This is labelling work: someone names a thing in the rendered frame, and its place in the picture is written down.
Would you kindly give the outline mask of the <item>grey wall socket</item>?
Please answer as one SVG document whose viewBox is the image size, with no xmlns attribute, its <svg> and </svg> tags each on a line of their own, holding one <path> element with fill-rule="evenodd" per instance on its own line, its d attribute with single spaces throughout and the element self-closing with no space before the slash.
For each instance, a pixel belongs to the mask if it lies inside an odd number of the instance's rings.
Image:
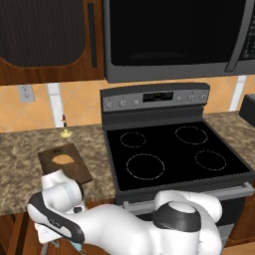
<svg viewBox="0 0 255 255">
<path fill-rule="evenodd" d="M 31 85 L 20 85 L 18 92 L 22 103 L 32 103 L 35 101 L 33 87 Z"/>
</svg>

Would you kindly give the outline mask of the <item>brown cupboard door dark panel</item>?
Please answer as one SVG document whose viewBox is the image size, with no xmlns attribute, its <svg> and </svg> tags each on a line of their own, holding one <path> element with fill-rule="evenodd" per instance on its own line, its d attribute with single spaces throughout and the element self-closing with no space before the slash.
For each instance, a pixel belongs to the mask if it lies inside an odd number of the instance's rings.
<svg viewBox="0 0 255 255">
<path fill-rule="evenodd" d="M 91 58 L 90 2 L 96 68 Z M 0 0 L 0 86 L 104 77 L 102 0 Z"/>
</svg>

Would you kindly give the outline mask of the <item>grey black microwave oven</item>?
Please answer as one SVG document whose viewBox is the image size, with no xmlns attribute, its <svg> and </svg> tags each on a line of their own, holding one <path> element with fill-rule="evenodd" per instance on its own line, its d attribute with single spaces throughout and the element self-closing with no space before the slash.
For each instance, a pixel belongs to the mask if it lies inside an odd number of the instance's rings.
<svg viewBox="0 0 255 255">
<path fill-rule="evenodd" d="M 255 5 L 233 72 L 246 0 L 103 0 L 110 83 L 255 75 Z"/>
</svg>

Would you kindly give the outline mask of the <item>yellow-based small red-topped ornament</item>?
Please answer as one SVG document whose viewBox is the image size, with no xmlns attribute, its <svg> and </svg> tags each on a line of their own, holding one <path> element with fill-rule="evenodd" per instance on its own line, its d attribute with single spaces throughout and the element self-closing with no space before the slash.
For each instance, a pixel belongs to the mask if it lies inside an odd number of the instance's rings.
<svg viewBox="0 0 255 255">
<path fill-rule="evenodd" d="M 63 138 L 71 137 L 73 133 L 70 130 L 68 130 L 67 120 L 65 116 L 62 116 L 61 122 L 63 123 L 64 127 L 64 130 L 61 132 L 61 137 Z"/>
</svg>

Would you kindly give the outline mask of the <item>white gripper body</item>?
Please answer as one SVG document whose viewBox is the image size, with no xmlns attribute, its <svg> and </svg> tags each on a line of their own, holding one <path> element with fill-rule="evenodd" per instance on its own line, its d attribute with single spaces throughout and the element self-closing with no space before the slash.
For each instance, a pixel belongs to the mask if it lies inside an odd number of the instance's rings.
<svg viewBox="0 0 255 255">
<path fill-rule="evenodd" d="M 37 230 L 38 239 L 41 244 L 52 242 L 61 238 L 61 235 L 44 225 L 35 223 L 34 226 Z"/>
</svg>

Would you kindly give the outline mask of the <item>brown potato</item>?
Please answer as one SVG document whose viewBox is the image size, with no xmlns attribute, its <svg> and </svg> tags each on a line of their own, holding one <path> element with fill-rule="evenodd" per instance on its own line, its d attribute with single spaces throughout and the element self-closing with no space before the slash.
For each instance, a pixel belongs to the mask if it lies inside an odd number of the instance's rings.
<svg viewBox="0 0 255 255">
<path fill-rule="evenodd" d="M 74 160 L 67 154 L 60 154 L 60 155 L 56 155 L 52 161 L 56 164 L 60 164 L 60 165 L 64 165 L 64 164 L 69 164 L 69 163 L 73 163 Z"/>
</svg>

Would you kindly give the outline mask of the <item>brown base cupboard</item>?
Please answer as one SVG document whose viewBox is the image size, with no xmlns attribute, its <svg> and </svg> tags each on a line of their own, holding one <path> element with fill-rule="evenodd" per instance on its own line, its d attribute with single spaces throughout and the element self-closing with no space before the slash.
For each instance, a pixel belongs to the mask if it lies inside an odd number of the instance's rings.
<svg viewBox="0 0 255 255">
<path fill-rule="evenodd" d="M 0 255 L 41 255 L 42 248 L 34 223 L 26 212 L 0 216 Z M 48 245 L 47 255 L 107 255 L 93 245 L 84 245 L 83 249 L 86 254 L 81 254 L 61 238 L 59 247 L 52 243 Z"/>
<path fill-rule="evenodd" d="M 245 207 L 233 227 L 226 247 L 247 244 L 255 241 L 255 193 L 246 198 Z"/>
</svg>

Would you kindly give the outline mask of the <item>black stove with glass hob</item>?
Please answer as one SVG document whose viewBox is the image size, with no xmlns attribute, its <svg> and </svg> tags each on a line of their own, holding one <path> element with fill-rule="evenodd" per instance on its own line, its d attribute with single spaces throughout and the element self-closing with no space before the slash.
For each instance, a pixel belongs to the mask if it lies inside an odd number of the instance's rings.
<svg viewBox="0 0 255 255">
<path fill-rule="evenodd" d="M 202 117 L 209 91 L 205 83 L 101 91 L 102 127 L 117 205 L 153 201 L 161 190 L 205 192 L 244 182 L 252 185 L 255 170 Z M 193 102 L 187 100 L 191 95 Z M 121 108 L 120 101 L 127 104 Z M 110 109 L 107 102 L 113 104 Z M 223 213 L 217 227 L 222 241 L 230 235 L 247 197 L 220 200 Z"/>
</svg>

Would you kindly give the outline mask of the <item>dark wooden cutting board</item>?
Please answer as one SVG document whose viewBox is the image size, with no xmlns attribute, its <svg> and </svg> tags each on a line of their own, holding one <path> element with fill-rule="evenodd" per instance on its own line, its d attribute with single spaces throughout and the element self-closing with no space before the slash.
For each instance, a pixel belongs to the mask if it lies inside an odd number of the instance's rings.
<svg viewBox="0 0 255 255">
<path fill-rule="evenodd" d="M 67 154 L 74 162 L 69 164 L 56 164 L 52 159 L 56 155 Z M 80 184 L 85 184 L 93 180 L 88 168 L 86 167 L 82 157 L 73 143 L 68 143 L 62 146 L 50 148 L 38 153 L 38 157 L 44 174 L 49 174 L 62 169 L 63 172 L 70 178 L 76 180 Z"/>
</svg>

